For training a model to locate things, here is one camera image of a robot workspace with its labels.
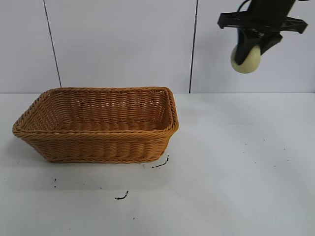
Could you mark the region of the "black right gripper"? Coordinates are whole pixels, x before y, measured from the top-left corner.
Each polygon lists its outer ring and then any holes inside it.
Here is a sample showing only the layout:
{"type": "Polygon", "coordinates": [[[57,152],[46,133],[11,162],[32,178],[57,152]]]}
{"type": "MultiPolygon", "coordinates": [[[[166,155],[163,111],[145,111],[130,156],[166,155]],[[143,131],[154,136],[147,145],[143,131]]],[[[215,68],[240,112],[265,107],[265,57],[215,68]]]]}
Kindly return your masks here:
{"type": "Polygon", "coordinates": [[[245,61],[255,46],[260,46],[263,55],[280,43],[283,38],[281,32],[302,34],[305,31],[308,24],[304,20],[289,17],[294,4],[294,0],[250,0],[244,1],[236,12],[220,14],[218,26],[221,29],[237,28],[235,61],[238,65],[245,61]],[[242,11],[247,2],[248,8],[242,11]]]}

